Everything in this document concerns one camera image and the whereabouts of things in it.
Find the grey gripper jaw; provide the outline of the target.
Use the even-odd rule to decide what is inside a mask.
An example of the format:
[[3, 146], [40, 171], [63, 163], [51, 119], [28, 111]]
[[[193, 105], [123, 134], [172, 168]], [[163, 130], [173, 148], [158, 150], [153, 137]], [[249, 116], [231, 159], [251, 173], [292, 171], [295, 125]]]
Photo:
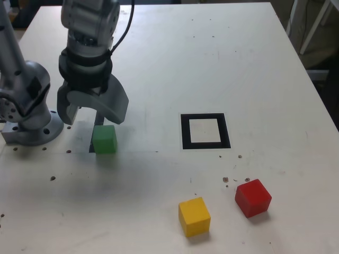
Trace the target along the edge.
[[70, 91], [71, 88], [68, 82], [64, 81], [57, 92], [57, 112], [65, 124], [73, 125], [79, 107], [71, 104], [67, 99], [67, 94]]
[[108, 88], [99, 94], [73, 90], [68, 93], [68, 101], [79, 107], [92, 108], [115, 124], [124, 122], [129, 104], [121, 83], [113, 75], [108, 80]]

